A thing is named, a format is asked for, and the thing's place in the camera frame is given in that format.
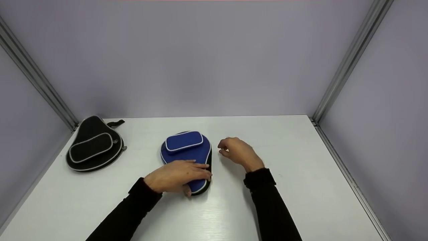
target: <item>black sleeve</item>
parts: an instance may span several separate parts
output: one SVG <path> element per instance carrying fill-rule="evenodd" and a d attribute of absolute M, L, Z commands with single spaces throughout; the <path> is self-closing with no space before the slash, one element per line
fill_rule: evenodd
<path fill-rule="evenodd" d="M 269 169 L 262 168 L 247 173 L 244 183 L 256 206 L 262 241 L 301 241 L 299 231 L 275 187 L 276 183 Z"/>
<path fill-rule="evenodd" d="M 161 197 L 162 194 L 150 189 L 143 178 L 138 179 L 128 197 L 98 225 L 87 241 L 131 240 L 141 220 Z"/>

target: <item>ping pong paddle case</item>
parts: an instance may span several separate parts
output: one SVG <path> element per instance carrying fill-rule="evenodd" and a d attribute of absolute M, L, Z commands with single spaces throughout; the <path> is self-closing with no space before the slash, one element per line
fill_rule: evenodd
<path fill-rule="evenodd" d="M 196 160 L 196 163 L 209 164 L 211 172 L 212 149 L 208 139 L 197 131 L 186 131 L 168 137 L 160 148 L 160 156 L 165 164 L 175 160 Z M 204 193 L 210 182 L 206 179 L 188 183 L 192 196 Z"/>
<path fill-rule="evenodd" d="M 126 146 L 113 127 L 123 123 L 123 120 L 105 123 L 95 115 L 83 120 L 67 152 L 68 166 L 77 172 L 93 172 L 116 161 Z"/>

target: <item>black strap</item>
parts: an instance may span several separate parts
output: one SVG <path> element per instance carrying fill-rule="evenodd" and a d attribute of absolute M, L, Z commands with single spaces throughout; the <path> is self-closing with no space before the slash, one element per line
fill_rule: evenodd
<path fill-rule="evenodd" d="M 124 120 L 118 120 L 116 122 L 115 121 L 109 122 L 109 123 L 107 123 L 107 125 L 108 125 L 108 127 L 113 128 L 113 127 L 118 127 L 118 126 L 122 125 L 123 123 L 125 123 Z"/>

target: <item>hand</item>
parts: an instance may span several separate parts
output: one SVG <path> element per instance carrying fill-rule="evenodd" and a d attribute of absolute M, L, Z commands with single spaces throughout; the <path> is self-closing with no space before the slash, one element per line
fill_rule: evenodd
<path fill-rule="evenodd" d="M 208 167 L 208 164 L 198 164 L 195 160 L 176 160 L 154 170 L 144 181 L 157 193 L 184 192 L 190 196 L 192 192 L 186 183 L 199 179 L 211 181 L 211 172 L 203 169 Z"/>
<path fill-rule="evenodd" d="M 265 167 L 253 148 L 238 137 L 223 139 L 217 147 L 220 148 L 220 154 L 243 166 L 246 172 L 253 172 Z"/>

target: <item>finger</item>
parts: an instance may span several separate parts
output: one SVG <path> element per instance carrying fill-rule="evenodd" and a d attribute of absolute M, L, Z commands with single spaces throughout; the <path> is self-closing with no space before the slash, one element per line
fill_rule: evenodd
<path fill-rule="evenodd" d="M 208 181 L 211 181 L 211 176 L 213 175 L 211 172 L 204 169 L 200 169 L 200 171 L 195 173 L 196 173 L 196 175 L 194 176 L 195 180 L 207 179 Z"/>
<path fill-rule="evenodd" d="M 190 190 L 189 185 L 184 184 L 184 185 L 182 186 L 182 189 L 183 189 L 184 195 L 185 195 L 186 197 L 190 197 L 190 196 L 192 195 L 192 190 Z"/>
<path fill-rule="evenodd" d="M 208 168 L 210 165 L 209 164 L 201 164 L 201 163 L 193 163 L 192 166 L 196 167 L 196 168 Z"/>
<path fill-rule="evenodd" d="M 226 158 L 230 158 L 230 152 L 220 149 L 218 152 L 220 152 L 220 154 Z"/>
<path fill-rule="evenodd" d="M 206 174 L 208 174 L 208 175 L 210 175 L 210 176 L 212 176 L 212 175 L 213 175 L 209 170 L 206 170 L 206 169 L 195 168 L 195 169 L 193 169 L 193 171 L 194 171 L 194 172 L 202 172 L 202 173 L 206 173 Z"/>
<path fill-rule="evenodd" d="M 218 143 L 217 148 L 227 149 L 227 143 L 229 142 L 229 139 L 230 139 L 230 137 L 228 137 L 228 138 L 224 138 L 223 140 L 221 140 L 221 141 Z"/>

